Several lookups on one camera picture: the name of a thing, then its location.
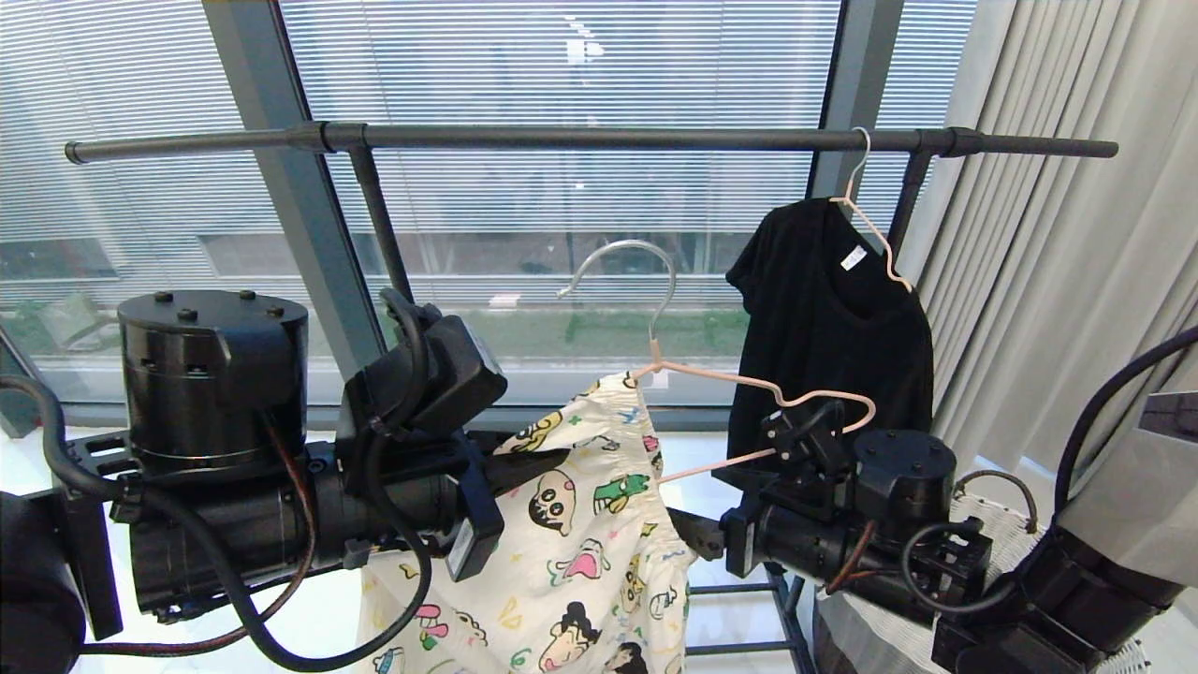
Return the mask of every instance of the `beige curtain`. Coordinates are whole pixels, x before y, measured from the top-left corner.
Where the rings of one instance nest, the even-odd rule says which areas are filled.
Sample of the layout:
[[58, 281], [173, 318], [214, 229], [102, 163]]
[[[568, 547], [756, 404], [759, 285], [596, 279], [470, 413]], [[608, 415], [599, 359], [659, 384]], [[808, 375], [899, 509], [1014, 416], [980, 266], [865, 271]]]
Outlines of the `beige curtain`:
[[[934, 432], [962, 466], [1055, 469], [1102, 382], [1198, 322], [1196, 34], [1198, 2], [979, 5], [948, 122], [1120, 151], [937, 168], [900, 268], [932, 324]], [[1114, 400], [1089, 449], [1169, 374]]]

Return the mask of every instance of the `curtain fold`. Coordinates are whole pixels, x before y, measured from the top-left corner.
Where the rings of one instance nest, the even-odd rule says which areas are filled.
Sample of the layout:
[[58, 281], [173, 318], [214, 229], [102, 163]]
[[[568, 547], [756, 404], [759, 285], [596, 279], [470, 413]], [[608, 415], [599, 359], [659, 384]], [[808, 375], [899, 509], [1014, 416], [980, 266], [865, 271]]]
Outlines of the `curtain fold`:
[[[948, 122], [1120, 151], [945, 160], [916, 208], [900, 268], [932, 326], [933, 432], [962, 466], [1054, 469], [1102, 382], [1198, 321], [1196, 30], [1192, 2], [979, 6]], [[1112, 401], [1088, 451], [1169, 372]]]

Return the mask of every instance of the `hanger hook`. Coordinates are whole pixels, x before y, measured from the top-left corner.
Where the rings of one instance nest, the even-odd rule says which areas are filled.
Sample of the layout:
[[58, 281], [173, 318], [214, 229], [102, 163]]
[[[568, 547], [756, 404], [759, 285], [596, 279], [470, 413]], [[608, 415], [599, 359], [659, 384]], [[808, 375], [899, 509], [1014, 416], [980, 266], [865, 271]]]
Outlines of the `hanger hook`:
[[853, 166], [853, 172], [848, 174], [848, 186], [845, 188], [845, 198], [853, 198], [853, 184], [857, 183], [857, 174], [865, 168], [865, 162], [870, 160], [870, 152], [873, 151], [873, 139], [870, 138], [870, 130], [864, 126], [854, 126], [853, 130], [860, 130], [861, 135], [865, 136], [865, 154], [861, 156], [861, 160], [857, 162]]
[[678, 286], [678, 272], [674, 269], [673, 260], [670, 255], [662, 250], [660, 247], [649, 243], [648, 241], [641, 241], [640, 238], [624, 238], [621, 241], [613, 241], [606, 245], [599, 248], [598, 250], [587, 255], [587, 259], [582, 260], [579, 265], [579, 271], [574, 272], [574, 278], [570, 279], [570, 284], [557, 291], [558, 297], [564, 297], [574, 291], [579, 286], [579, 281], [582, 280], [582, 274], [587, 272], [587, 268], [594, 263], [595, 260], [606, 255], [607, 253], [619, 249], [619, 248], [643, 248], [654, 255], [661, 257], [661, 261], [666, 262], [666, 271], [670, 272], [670, 287], [666, 289], [666, 296], [661, 298], [661, 303], [658, 304], [658, 310], [653, 311], [653, 317], [649, 318], [649, 341], [657, 341], [658, 339], [658, 316], [661, 311], [666, 310], [666, 305], [670, 304], [670, 299], [673, 299], [674, 287]]

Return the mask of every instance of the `woven basket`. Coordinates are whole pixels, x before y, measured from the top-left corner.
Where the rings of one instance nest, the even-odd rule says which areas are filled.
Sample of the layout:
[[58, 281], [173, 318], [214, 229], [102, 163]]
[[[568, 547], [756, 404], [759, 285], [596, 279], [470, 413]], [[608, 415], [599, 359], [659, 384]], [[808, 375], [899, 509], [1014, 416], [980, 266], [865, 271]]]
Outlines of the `woven basket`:
[[[982, 533], [993, 539], [987, 581], [1015, 569], [1043, 534], [1028, 535], [1027, 516], [980, 497], [966, 494], [952, 503], [952, 521], [976, 517], [985, 523]], [[836, 651], [852, 663], [858, 674], [945, 672], [931, 660], [932, 630], [881, 609], [848, 593], [831, 597], [817, 596], [816, 612], [828, 626]], [[817, 660], [821, 652], [821, 631], [817, 630]], [[1114, 656], [1107, 658], [1097, 672], [1102, 674], [1143, 674], [1149, 660], [1143, 643], [1132, 639]]]

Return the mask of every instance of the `clothes hanger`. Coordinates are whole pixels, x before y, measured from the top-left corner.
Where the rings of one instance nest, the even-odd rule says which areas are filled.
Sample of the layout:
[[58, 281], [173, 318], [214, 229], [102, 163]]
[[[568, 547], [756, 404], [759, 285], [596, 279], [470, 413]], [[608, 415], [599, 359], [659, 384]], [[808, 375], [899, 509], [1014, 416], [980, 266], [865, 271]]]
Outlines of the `clothes hanger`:
[[[622, 241], [615, 241], [612, 243], [607, 243], [606, 245], [591, 253], [589, 255], [587, 255], [587, 259], [582, 260], [582, 263], [579, 265], [579, 269], [574, 272], [574, 278], [570, 279], [570, 284], [558, 290], [557, 296], [564, 297], [565, 295], [573, 292], [579, 286], [579, 281], [582, 279], [582, 274], [586, 273], [587, 268], [589, 268], [595, 260], [598, 260], [599, 257], [606, 255], [612, 250], [617, 250], [621, 248], [642, 248], [645, 250], [653, 253], [654, 255], [661, 257], [661, 260], [666, 263], [666, 271], [670, 273], [670, 285], [666, 289], [665, 297], [661, 298], [661, 303], [659, 303], [657, 310], [653, 311], [653, 317], [649, 318], [649, 356], [652, 357], [653, 362], [640, 370], [630, 372], [633, 379], [640, 381], [646, 375], [661, 372], [662, 370], [670, 370], [673, 372], [680, 372], [683, 375], [694, 375], [695, 377], [720, 379], [722, 382], [732, 382], [734, 384], [744, 384], [745, 387], [764, 389], [774, 395], [774, 403], [776, 403], [778, 407], [780, 408], [793, 408], [797, 406], [801, 406], [803, 403], [821, 396], [829, 399], [841, 399], [845, 401], [854, 401], [864, 405], [866, 408], [865, 415], [860, 420], [846, 426], [842, 433], [851, 433], [853, 431], [857, 431], [858, 429], [861, 429], [863, 426], [869, 424], [871, 419], [873, 419], [875, 414], [877, 414], [877, 406], [873, 405], [873, 401], [859, 394], [849, 394], [846, 391], [829, 391], [821, 389], [816, 391], [807, 391], [806, 394], [799, 396], [798, 399], [794, 399], [793, 401], [787, 401], [786, 397], [782, 395], [782, 389], [779, 388], [778, 384], [774, 384], [773, 382], [766, 382], [764, 379], [756, 379], [752, 377], [742, 377], [739, 375], [730, 375], [726, 372], [703, 370], [700, 368], [672, 363], [662, 359], [661, 345], [658, 342], [658, 332], [657, 332], [658, 317], [661, 316], [661, 312], [666, 310], [666, 305], [668, 305], [670, 300], [673, 299], [674, 290], [678, 286], [678, 272], [674, 269], [673, 260], [670, 259], [670, 255], [665, 250], [662, 250], [658, 245], [654, 245], [653, 243], [649, 243], [648, 241], [641, 241], [640, 238], [624, 238]], [[732, 466], [733, 463], [740, 463], [742, 461], [750, 461], [751, 459], [760, 459], [769, 454], [773, 454], [773, 450], [762, 450], [761, 453], [754, 453], [750, 455], [736, 457], [734, 460], [728, 460], [727, 462], [720, 463], [720, 466]], [[670, 476], [670, 478], [676, 479], [680, 476], [682, 475]]]
[[907, 281], [906, 278], [895, 273], [895, 253], [890, 248], [890, 242], [887, 241], [887, 237], [883, 236], [882, 231], [878, 230], [878, 227], [873, 224], [873, 220], [870, 219], [870, 215], [865, 214], [865, 212], [861, 211], [861, 208], [853, 201], [853, 184], [857, 182], [857, 174], [863, 168], [865, 168], [865, 162], [870, 159], [870, 152], [872, 151], [873, 146], [873, 140], [870, 138], [870, 132], [866, 130], [865, 127], [854, 126], [853, 130], [860, 130], [861, 135], [865, 135], [865, 154], [861, 157], [861, 160], [857, 163], [857, 166], [853, 168], [853, 171], [848, 174], [848, 186], [845, 187], [845, 195], [833, 196], [831, 199], [829, 199], [829, 201], [831, 201], [833, 204], [845, 204], [846, 206], [849, 207], [851, 211], [857, 213], [857, 217], [865, 220], [865, 225], [870, 227], [870, 231], [872, 231], [875, 236], [878, 237], [879, 241], [882, 241], [882, 247], [885, 248], [887, 275], [890, 277], [890, 280], [902, 283], [902, 286], [906, 287], [908, 292], [910, 292], [913, 290], [910, 283]]

